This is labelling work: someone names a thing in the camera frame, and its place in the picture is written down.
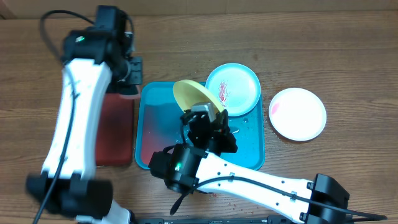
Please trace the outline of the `yellow green plate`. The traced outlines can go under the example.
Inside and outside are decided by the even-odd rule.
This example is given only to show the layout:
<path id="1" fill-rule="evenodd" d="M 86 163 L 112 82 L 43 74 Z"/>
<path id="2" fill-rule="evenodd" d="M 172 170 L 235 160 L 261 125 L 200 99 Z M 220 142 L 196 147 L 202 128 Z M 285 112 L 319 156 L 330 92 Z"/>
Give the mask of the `yellow green plate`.
<path id="1" fill-rule="evenodd" d="M 197 103 L 211 103 L 215 113 L 224 110 L 214 94 L 202 84 L 193 80 L 180 80 L 173 85 L 175 101 L 182 111 L 190 110 Z"/>

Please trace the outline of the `light blue plate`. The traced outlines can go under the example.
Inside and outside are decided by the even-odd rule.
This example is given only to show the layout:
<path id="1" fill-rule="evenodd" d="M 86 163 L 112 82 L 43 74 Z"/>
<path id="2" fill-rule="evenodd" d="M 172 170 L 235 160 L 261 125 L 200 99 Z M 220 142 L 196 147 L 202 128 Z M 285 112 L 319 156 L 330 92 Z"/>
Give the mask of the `light blue plate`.
<path id="1" fill-rule="evenodd" d="M 205 86 L 230 116 L 249 113 L 261 96 L 258 77 L 249 67 L 240 63 L 226 63 L 215 68 Z"/>

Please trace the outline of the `white plate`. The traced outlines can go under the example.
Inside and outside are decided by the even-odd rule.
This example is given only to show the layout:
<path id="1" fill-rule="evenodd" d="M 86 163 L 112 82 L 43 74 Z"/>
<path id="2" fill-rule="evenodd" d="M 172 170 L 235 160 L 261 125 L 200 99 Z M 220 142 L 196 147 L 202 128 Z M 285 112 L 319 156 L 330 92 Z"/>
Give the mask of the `white plate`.
<path id="1" fill-rule="evenodd" d="M 303 88 L 287 88 L 271 99 L 269 119 L 281 136 L 292 141 L 309 141 L 324 130 L 327 113 L 316 94 Z"/>

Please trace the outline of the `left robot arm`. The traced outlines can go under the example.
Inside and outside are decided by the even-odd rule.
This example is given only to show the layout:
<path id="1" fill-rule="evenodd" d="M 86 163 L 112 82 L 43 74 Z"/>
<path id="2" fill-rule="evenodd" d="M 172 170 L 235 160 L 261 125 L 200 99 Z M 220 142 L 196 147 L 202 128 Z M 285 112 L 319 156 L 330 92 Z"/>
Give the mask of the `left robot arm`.
<path id="1" fill-rule="evenodd" d="M 134 223 L 134 214 L 113 197 L 109 180 L 95 177 L 95 146 L 101 107 L 109 90 L 137 93 L 131 83 L 137 60 L 134 35 L 124 27 L 73 30 L 56 56 L 62 64 L 62 97 L 49 153 L 26 189 L 44 211 L 78 223 Z"/>

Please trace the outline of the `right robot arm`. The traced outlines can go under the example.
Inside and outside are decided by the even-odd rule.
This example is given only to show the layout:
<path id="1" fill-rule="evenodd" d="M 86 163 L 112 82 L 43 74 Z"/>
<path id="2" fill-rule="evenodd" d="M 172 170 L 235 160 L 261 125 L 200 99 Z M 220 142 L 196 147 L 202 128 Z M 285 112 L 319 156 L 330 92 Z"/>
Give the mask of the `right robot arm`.
<path id="1" fill-rule="evenodd" d="M 181 126 L 189 127 L 182 142 L 154 152 L 151 175 L 164 180 L 181 197 L 172 206 L 174 214 L 183 199 L 195 191 L 228 194 L 273 210 L 294 223 L 344 223 L 347 191 L 331 177 L 317 174 L 315 180 L 290 179 L 265 174 L 228 162 L 221 153 L 238 149 L 228 126 L 228 113 L 186 110 Z"/>

